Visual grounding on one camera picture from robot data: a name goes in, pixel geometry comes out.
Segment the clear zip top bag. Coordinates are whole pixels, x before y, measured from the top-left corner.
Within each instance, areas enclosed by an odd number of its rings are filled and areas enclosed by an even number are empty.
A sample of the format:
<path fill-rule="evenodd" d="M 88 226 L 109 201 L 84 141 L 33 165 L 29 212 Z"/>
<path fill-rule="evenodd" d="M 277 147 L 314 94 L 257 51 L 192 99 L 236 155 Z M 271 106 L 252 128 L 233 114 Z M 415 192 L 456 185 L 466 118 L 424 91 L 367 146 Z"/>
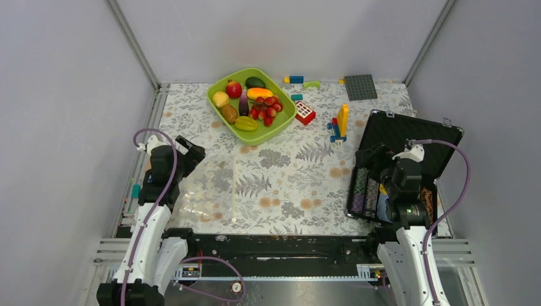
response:
<path fill-rule="evenodd" d="M 235 206 L 234 178 L 234 159 L 205 158 L 179 183 L 174 219 L 196 224 L 231 221 Z"/>

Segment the yellow green starfruit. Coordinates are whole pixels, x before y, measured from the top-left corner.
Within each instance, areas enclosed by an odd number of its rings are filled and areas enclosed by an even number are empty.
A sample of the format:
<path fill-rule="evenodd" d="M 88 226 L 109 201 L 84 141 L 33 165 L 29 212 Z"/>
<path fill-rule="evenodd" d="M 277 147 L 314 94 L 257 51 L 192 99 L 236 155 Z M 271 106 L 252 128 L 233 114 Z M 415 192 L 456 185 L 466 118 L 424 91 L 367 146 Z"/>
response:
<path fill-rule="evenodd" d="M 234 125 L 237 129 L 243 131 L 256 131 L 258 129 L 257 121 L 248 116 L 240 116 L 236 118 Z"/>

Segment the red strawberry bunch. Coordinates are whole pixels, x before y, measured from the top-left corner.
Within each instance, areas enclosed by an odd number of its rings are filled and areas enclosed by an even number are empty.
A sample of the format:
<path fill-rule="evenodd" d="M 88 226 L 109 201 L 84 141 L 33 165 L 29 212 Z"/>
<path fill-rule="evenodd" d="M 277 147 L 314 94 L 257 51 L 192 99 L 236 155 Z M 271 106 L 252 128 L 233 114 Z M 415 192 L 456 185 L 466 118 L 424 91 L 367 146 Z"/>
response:
<path fill-rule="evenodd" d="M 248 117 L 255 120 L 261 120 L 265 127 L 271 127 L 279 112 L 284 110 L 283 104 L 277 96 L 249 101 L 251 107 Z"/>

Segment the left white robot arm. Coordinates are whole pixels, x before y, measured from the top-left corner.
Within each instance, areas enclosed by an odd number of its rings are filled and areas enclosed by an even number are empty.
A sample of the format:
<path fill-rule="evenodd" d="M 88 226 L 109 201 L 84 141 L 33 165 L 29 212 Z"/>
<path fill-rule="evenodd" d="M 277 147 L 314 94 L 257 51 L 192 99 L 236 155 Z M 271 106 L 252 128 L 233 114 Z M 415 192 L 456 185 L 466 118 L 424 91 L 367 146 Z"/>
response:
<path fill-rule="evenodd" d="M 182 136 L 152 135 L 138 150 L 149 156 L 138 194 L 126 254 L 110 282 L 98 286 L 98 305 L 164 305 L 165 291 L 180 261 L 196 258 L 193 231 L 165 227 L 180 195 L 179 184 L 204 159 L 205 150 Z"/>

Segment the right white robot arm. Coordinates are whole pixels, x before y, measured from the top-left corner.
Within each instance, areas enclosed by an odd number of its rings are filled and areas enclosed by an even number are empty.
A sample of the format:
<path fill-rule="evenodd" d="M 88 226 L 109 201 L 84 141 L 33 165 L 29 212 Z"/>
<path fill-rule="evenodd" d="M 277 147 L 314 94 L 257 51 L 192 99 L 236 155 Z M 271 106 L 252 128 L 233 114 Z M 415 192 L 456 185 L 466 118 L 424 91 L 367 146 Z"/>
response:
<path fill-rule="evenodd" d="M 393 153 L 383 144 L 358 150 L 356 167 L 384 186 L 388 199 L 383 222 L 367 236 L 367 257 L 382 263 L 398 305 L 448 305 L 433 254 L 431 221 L 420 199 L 421 144 Z"/>

